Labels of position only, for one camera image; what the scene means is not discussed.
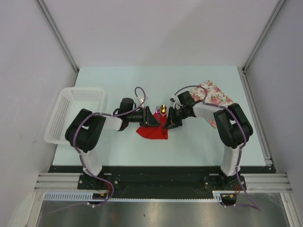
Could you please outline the red paper napkin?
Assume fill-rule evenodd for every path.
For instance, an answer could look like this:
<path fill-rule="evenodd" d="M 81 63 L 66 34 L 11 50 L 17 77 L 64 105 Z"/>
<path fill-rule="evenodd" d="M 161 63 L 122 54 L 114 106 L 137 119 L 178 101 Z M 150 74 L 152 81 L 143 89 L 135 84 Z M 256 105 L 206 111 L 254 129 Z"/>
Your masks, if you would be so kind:
<path fill-rule="evenodd" d="M 154 113 L 153 116 L 157 121 L 161 123 L 161 126 L 157 127 L 143 127 L 140 126 L 136 133 L 141 137 L 150 140 L 167 140 L 169 138 L 168 130 L 164 129 L 163 126 L 166 123 L 167 115 L 161 115 L 159 113 Z"/>

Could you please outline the iridescent fork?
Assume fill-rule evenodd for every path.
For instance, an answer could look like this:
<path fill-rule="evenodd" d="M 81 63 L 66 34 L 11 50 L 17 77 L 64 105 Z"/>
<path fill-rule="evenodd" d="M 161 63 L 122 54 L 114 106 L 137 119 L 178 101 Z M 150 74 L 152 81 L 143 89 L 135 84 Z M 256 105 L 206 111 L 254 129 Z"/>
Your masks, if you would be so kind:
<path fill-rule="evenodd" d="M 155 111 L 155 113 L 156 113 L 157 115 L 160 115 L 160 105 L 157 105 L 157 106 L 156 106 L 156 111 Z"/>

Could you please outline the iridescent spoon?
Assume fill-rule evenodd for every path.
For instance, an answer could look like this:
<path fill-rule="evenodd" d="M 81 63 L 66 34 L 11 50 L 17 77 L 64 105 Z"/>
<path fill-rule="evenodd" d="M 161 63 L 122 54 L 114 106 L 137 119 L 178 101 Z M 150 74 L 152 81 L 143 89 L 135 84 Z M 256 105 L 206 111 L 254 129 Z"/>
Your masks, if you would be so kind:
<path fill-rule="evenodd" d="M 159 113 L 161 116 L 164 116 L 167 114 L 167 107 L 165 104 L 162 104 L 160 107 L 159 107 Z"/>

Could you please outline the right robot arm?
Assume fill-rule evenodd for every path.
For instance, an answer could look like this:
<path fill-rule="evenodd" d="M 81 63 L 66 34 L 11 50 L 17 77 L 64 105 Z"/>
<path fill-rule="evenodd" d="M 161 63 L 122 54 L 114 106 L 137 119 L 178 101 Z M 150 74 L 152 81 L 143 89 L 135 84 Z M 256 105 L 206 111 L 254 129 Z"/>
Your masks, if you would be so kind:
<path fill-rule="evenodd" d="M 239 104 L 229 106 L 196 101 L 190 92 L 181 93 L 169 108 L 163 128 L 174 129 L 183 125 L 188 117 L 206 118 L 215 121 L 219 137 L 224 144 L 223 162 L 218 174 L 218 184 L 224 190 L 240 182 L 242 150 L 253 134 L 253 128 Z"/>

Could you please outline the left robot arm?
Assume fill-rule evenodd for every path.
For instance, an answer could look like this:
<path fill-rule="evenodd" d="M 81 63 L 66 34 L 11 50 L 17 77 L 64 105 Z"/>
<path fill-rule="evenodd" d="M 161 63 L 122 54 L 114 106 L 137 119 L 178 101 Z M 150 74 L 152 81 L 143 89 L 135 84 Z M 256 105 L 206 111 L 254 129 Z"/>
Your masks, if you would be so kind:
<path fill-rule="evenodd" d="M 65 139 L 80 156 L 83 171 L 89 175 L 88 183 L 94 189 L 101 188 L 105 178 L 99 173 L 101 162 L 94 151 L 103 130 L 123 131 L 129 123 L 139 123 L 142 127 L 160 127 L 161 123 L 151 113 L 148 106 L 136 106 L 131 98 L 123 98 L 114 115 L 93 113 L 81 109 L 65 133 Z"/>

